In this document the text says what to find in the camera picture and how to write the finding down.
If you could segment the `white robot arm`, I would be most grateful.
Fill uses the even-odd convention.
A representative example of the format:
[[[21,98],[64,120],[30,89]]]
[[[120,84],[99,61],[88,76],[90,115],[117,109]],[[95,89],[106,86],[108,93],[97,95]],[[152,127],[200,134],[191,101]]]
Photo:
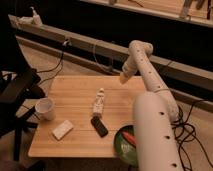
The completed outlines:
[[[140,72],[146,91],[133,103],[134,135],[140,171],[183,171],[171,124],[178,120],[179,108],[149,57],[153,45],[133,40],[129,57],[120,74],[125,84]]]

